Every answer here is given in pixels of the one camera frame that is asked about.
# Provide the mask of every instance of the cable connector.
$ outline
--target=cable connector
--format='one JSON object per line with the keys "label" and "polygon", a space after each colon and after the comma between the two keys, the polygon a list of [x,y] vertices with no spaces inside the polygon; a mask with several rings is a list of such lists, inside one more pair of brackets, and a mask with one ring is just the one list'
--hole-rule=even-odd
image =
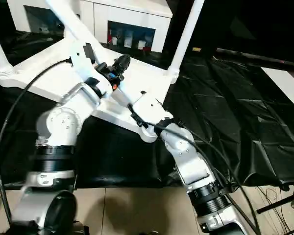
{"label": "cable connector", "polygon": [[66,62],[66,63],[73,64],[73,62],[72,62],[72,59],[71,59],[71,58],[69,58],[69,59],[65,59],[65,62]]}

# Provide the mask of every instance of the black tarp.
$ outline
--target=black tarp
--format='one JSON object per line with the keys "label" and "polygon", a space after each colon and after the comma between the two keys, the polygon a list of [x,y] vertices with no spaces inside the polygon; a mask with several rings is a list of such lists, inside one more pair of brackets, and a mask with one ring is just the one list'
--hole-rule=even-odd
{"label": "black tarp", "polygon": [[[0,128],[20,93],[0,87]],[[54,102],[27,93],[4,137],[5,183],[21,182],[35,150],[35,122]],[[248,186],[294,184],[294,105],[257,67],[186,57],[163,104],[177,120],[215,145]],[[196,141],[214,166],[227,174],[211,148]],[[95,117],[78,137],[78,187],[164,187],[179,184],[163,143]]]}

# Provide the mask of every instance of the white metal frame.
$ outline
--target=white metal frame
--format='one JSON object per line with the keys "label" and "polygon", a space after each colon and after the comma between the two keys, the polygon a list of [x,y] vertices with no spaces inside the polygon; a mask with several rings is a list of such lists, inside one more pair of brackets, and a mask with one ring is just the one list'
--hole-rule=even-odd
{"label": "white metal frame", "polygon": [[[127,83],[126,87],[128,89],[131,89],[131,87],[133,87],[133,89],[140,89],[153,94],[160,102],[164,101],[170,84],[176,82],[178,77],[179,67],[203,3],[204,0],[195,0],[169,69],[163,70],[139,60],[131,59],[130,67],[124,73],[125,82]],[[70,21],[70,18],[65,19],[65,15],[61,16],[60,19],[66,26],[73,29],[72,33],[74,37],[66,32],[66,37],[63,40],[21,62],[15,67],[9,64],[0,46],[0,84],[2,86],[24,88],[46,67],[59,60],[68,58],[70,54],[69,48],[76,40],[75,38],[90,42],[102,62],[111,64],[114,58],[120,56],[119,53],[104,49],[82,23],[79,22],[76,24],[75,21]],[[294,79],[291,75],[286,71],[267,68],[263,68],[263,70],[294,103]],[[79,82],[81,82],[81,78],[70,65],[60,64],[48,71],[41,79],[34,83],[29,91],[48,99],[59,101],[62,96]],[[125,99],[124,103],[117,103],[113,99],[114,96],[117,96],[118,100],[122,100],[121,92],[116,90],[111,98],[102,101],[102,104],[93,115],[139,133],[140,128],[131,118],[131,113],[126,107],[127,103]]]}

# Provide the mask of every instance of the metal rod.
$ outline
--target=metal rod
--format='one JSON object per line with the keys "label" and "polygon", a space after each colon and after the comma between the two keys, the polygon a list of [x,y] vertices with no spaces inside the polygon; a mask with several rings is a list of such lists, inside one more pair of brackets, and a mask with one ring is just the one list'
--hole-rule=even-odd
{"label": "metal rod", "polygon": [[203,4],[204,4],[204,0],[195,0],[193,3],[191,12],[188,16],[186,25],[184,27],[184,30],[180,39],[180,42],[175,51],[171,65],[168,68],[168,74],[173,76],[173,80],[171,83],[175,83],[178,78],[182,60],[184,58],[188,44],[191,40],[193,31],[195,29]]}
{"label": "metal rod", "polygon": [[279,207],[279,206],[282,206],[288,202],[291,202],[294,200],[294,194],[292,196],[289,196],[289,197],[286,197],[286,198],[283,198],[282,200],[278,201],[278,202],[275,202],[275,203],[272,203],[268,206],[265,206],[265,207],[262,207],[260,209],[257,210],[257,213],[258,214],[261,214],[263,212],[266,212],[266,211],[269,211],[273,208],[276,208],[276,207]]}

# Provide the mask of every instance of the black cable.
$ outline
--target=black cable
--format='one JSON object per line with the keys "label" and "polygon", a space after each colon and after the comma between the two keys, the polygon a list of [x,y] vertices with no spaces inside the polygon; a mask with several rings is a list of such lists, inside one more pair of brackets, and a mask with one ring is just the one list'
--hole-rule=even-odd
{"label": "black cable", "polygon": [[[160,125],[157,125],[157,124],[153,124],[153,123],[149,123],[149,122],[145,122],[145,121],[143,121],[143,123],[144,124],[147,124],[147,125],[150,125],[150,126],[153,126],[153,127],[155,127],[155,128],[158,128],[158,129],[160,129],[160,130],[164,130],[164,131],[167,131],[167,132],[169,132],[169,133],[171,133],[171,134],[174,134],[174,135],[176,135],[177,137],[179,137],[179,138],[181,138],[181,139],[183,139],[183,140],[185,140],[185,141],[187,141],[189,144],[191,144],[203,157],[204,157],[204,159],[206,160],[206,162],[207,162],[207,164],[209,165],[209,167],[210,167],[210,169],[212,170],[212,172],[213,172],[213,174],[215,175],[215,177],[216,177],[216,179],[221,183],[221,180],[220,180],[220,178],[219,178],[219,175],[218,175],[218,173],[215,171],[215,168],[212,166],[212,164],[211,164],[211,162],[210,162],[210,160],[207,158],[207,156],[205,155],[205,153],[196,145],[196,144],[194,144],[191,140],[189,140],[188,138],[186,138],[185,136],[183,136],[183,135],[181,135],[181,134],[179,134],[179,133],[177,133],[177,132],[175,132],[175,131],[172,131],[172,130],[170,130],[170,129],[168,129],[168,128],[165,128],[165,127],[163,127],[163,126],[160,126]],[[233,204],[233,206],[235,206],[236,208],[237,208],[237,210],[241,213],[241,215],[244,217],[244,219],[247,221],[247,223],[251,226],[251,228],[252,228],[252,230],[257,234],[257,235],[260,235],[261,233],[260,233],[260,228],[259,228],[259,224],[258,224],[258,221],[257,221],[257,218],[256,218],[256,214],[255,214],[255,211],[254,211],[254,209],[253,209],[253,206],[252,206],[252,204],[251,204],[251,202],[250,202],[250,200],[249,200],[249,198],[248,198],[248,196],[247,196],[247,194],[245,193],[245,191],[244,191],[244,189],[243,189],[243,187],[242,187],[242,185],[239,183],[239,181],[238,181],[238,179],[237,179],[237,177],[236,177],[236,175],[234,174],[234,172],[232,171],[232,169],[230,168],[230,166],[228,165],[228,163],[226,162],[226,165],[227,165],[227,167],[229,168],[229,170],[230,170],[230,172],[231,172],[231,174],[232,174],[232,176],[233,176],[233,178],[237,181],[237,183],[239,184],[239,187],[240,187],[240,189],[241,189],[241,191],[243,192],[243,195],[245,196],[245,198],[246,198],[246,200],[247,200],[247,202],[248,202],[248,205],[249,205],[249,207],[250,207],[250,210],[251,210],[251,212],[252,212],[252,215],[253,215],[253,218],[254,218],[254,220],[255,220],[255,224],[256,224],[256,226],[254,226],[253,225],[253,223],[249,220],[249,218],[247,217],[247,215],[242,211],[242,209],[234,202],[234,204]]]}
{"label": "black cable", "polygon": [[260,228],[259,228],[259,224],[258,224],[258,220],[256,218],[256,213],[253,209],[253,206],[245,192],[245,190],[243,189],[242,187],[242,184],[240,183],[239,179],[236,177],[236,174],[234,173],[234,171],[232,170],[231,166],[229,165],[229,163],[227,162],[227,159],[224,157],[224,155],[213,145],[211,144],[210,142],[208,142],[207,140],[205,140],[204,138],[200,137],[199,135],[197,135],[195,132],[189,130],[188,128],[186,128],[185,126],[183,126],[185,129],[187,129],[189,132],[191,132],[195,137],[197,137],[198,139],[200,139],[201,141],[203,141],[205,144],[209,145],[212,149],[214,149],[214,151],[216,153],[218,153],[218,155],[223,159],[224,163],[226,164],[227,168],[229,169],[231,175],[233,176],[234,180],[237,182],[237,184],[239,185],[239,188],[241,189],[247,203],[248,203],[248,206],[249,208],[251,209],[251,214],[253,216],[253,219],[254,219],[254,222],[255,222],[255,226],[256,226],[256,229],[260,232]]}
{"label": "black cable", "polygon": [[[48,70],[52,69],[53,67],[57,66],[58,64],[64,63],[64,62],[68,62],[71,63],[70,59],[66,59],[66,60],[61,60],[51,66],[49,66],[48,68],[46,68],[45,70],[43,70],[42,72],[40,72],[33,80],[30,81],[30,83],[28,83],[25,88],[22,90],[21,94],[17,97],[17,99],[14,101],[14,103],[12,104],[8,114],[5,117],[3,126],[1,128],[0,131],[0,145],[1,145],[1,141],[2,141],[2,137],[6,128],[6,125],[11,117],[11,114],[13,112],[13,110],[15,109],[16,105],[18,104],[18,102],[20,101],[20,99],[23,97],[23,95],[26,93],[26,91],[34,84],[34,82],[36,82],[42,75],[44,75]],[[2,177],[1,177],[1,171],[0,171],[0,194],[1,194],[1,198],[2,198],[2,203],[3,203],[3,207],[5,210],[5,214],[6,217],[8,219],[9,224],[11,224],[12,219],[11,219],[11,210],[10,210],[10,206],[6,197],[6,192],[5,192],[5,188],[4,185],[2,183]]]}

